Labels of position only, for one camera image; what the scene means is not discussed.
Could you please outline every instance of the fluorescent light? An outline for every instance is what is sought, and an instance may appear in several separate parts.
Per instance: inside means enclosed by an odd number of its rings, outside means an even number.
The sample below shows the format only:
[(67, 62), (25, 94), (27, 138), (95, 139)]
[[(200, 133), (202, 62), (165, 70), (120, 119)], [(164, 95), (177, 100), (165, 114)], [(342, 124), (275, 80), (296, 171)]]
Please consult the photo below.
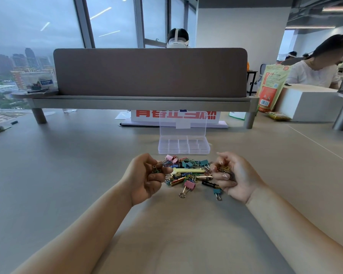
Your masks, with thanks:
[(47, 23), (43, 26), (43, 28), (41, 29), (41, 31), (43, 31), (49, 24), (50, 24), (50, 22), (47, 22)]
[(102, 13), (105, 13), (107, 10), (110, 10), (110, 9), (111, 9), (111, 7), (106, 8), (105, 10), (102, 10), (100, 13), (97, 13), (96, 15), (92, 16), (92, 17), (90, 18), (90, 20), (92, 20), (92, 19), (98, 17), (99, 15), (101, 15)]
[[(120, 32), (120, 31), (115, 31), (115, 32)], [(110, 35), (110, 34), (115, 33), (115, 32), (106, 33), (105, 35)], [(100, 35), (99, 37), (105, 36), (105, 35)]]
[(335, 26), (287, 26), (285, 29), (334, 29)]
[(329, 8), (323, 8), (323, 12), (343, 12), (343, 6), (332, 6)]

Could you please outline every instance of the cloudy sky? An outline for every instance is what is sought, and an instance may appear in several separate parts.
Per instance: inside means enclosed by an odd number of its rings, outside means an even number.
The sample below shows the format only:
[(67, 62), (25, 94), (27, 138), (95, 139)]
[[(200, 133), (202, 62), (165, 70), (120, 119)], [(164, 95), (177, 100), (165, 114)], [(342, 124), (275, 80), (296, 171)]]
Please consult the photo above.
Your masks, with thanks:
[[(87, 0), (98, 48), (137, 48), (133, 0)], [(165, 0), (143, 0), (145, 37), (165, 41)], [(183, 26), (183, 2), (172, 0), (172, 27)], [(83, 48), (73, 0), (0, 0), (0, 54), (49, 55)]]

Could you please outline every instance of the clear plastic box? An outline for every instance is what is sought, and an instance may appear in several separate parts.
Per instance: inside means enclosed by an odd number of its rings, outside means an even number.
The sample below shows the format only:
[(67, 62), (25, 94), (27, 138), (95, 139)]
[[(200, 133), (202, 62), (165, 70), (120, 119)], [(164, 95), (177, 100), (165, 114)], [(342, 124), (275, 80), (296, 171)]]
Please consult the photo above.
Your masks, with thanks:
[(209, 154), (206, 111), (160, 112), (159, 154)]

